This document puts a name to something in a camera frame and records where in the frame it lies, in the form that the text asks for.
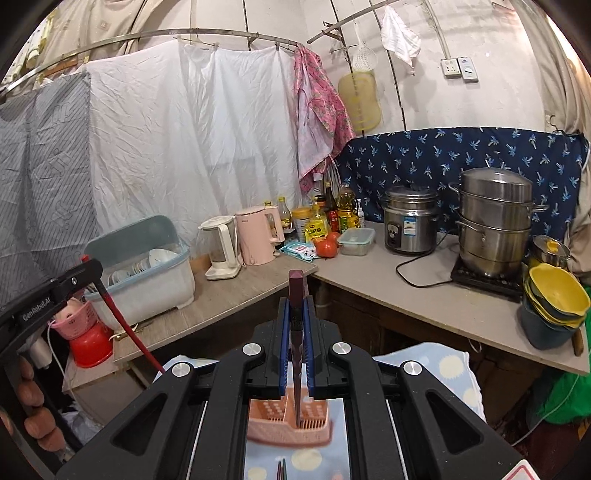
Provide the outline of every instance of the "finger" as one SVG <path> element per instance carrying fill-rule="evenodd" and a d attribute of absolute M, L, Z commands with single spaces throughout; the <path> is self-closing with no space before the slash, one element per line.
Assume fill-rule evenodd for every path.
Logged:
<path fill-rule="evenodd" d="M 37 443 L 43 450 L 47 450 L 48 452 L 57 452 L 58 450 L 66 448 L 64 434 L 60 429 L 53 429 Z"/>
<path fill-rule="evenodd" d="M 21 377 L 25 380 L 33 380 L 35 376 L 33 366 L 23 356 L 18 357 L 18 367 L 21 370 Z"/>
<path fill-rule="evenodd" d="M 3 411 L 0 411 L 0 419 L 2 419 L 2 422 L 3 422 L 4 426 L 6 427 L 6 429 L 8 430 L 8 433 L 10 434 L 10 436 L 12 436 L 12 434 L 14 433 L 14 430 L 12 429 L 12 422 L 8 418 L 8 415 L 6 415 Z"/>
<path fill-rule="evenodd" d="M 33 380 L 26 380 L 17 387 L 17 397 L 27 407 L 41 407 L 45 397 Z"/>
<path fill-rule="evenodd" d="M 46 408 L 39 408 L 32 416 L 25 419 L 25 430 L 34 439 L 43 438 L 56 428 L 56 420 Z"/>

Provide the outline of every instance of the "pink electric kettle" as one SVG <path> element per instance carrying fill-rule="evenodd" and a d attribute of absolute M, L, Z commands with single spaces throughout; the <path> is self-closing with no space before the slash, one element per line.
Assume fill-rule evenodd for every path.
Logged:
<path fill-rule="evenodd" d="M 236 223 L 246 265 L 262 265 L 273 260 L 275 246 L 285 240 L 276 206 L 245 208 L 236 212 Z"/>

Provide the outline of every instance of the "metal bolt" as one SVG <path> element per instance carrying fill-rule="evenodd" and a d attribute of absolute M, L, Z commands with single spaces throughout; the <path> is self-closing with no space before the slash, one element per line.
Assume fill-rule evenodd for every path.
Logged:
<path fill-rule="evenodd" d="M 333 352 L 339 355 L 347 355 L 351 351 L 351 346 L 347 342 L 336 342 L 333 345 Z"/>
<path fill-rule="evenodd" d="M 261 353 L 261 346 L 258 343 L 247 343 L 242 347 L 242 352 L 248 356 L 254 356 Z"/>
<path fill-rule="evenodd" d="M 191 366 L 189 364 L 176 364 L 173 367 L 173 375 L 175 377 L 184 377 L 188 375 L 191 371 Z"/>
<path fill-rule="evenodd" d="M 406 362 L 404 364 L 404 371 L 409 375 L 418 375 L 423 371 L 423 367 L 418 362 L 411 360 L 410 362 Z"/>

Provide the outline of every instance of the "white electric kettle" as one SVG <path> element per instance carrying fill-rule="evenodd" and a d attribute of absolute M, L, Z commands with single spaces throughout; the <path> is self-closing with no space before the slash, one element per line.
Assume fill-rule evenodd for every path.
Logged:
<path fill-rule="evenodd" d="M 208 280 L 234 278 L 242 267 L 242 256 L 238 250 L 238 231 L 232 215 L 210 218 L 199 228 L 208 232 L 205 238 L 212 266 L 205 274 Z"/>

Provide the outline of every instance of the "polka dot tablecloth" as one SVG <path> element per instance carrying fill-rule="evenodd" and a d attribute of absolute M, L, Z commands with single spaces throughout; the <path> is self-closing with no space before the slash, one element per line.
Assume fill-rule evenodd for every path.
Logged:
<path fill-rule="evenodd" d="M 377 356 L 375 359 L 396 366 L 407 360 L 420 362 L 486 421 L 480 388 L 474 373 L 469 368 L 469 355 L 466 352 L 460 352 L 439 343 L 421 343 L 388 355 Z M 181 355 L 169 361 L 164 368 L 168 369 L 181 361 L 190 362 L 196 367 L 212 362 L 204 359 L 190 359 Z M 305 368 L 306 366 L 303 365 L 303 384 L 306 382 Z M 288 383 L 293 383 L 291 369 Z M 287 464 L 288 480 L 349 480 L 349 455 L 343 401 L 329 400 L 329 410 L 333 433 L 332 441 L 325 447 L 288 449 L 247 441 L 245 480 L 274 480 L 277 476 L 277 462 L 282 459 L 285 459 Z"/>

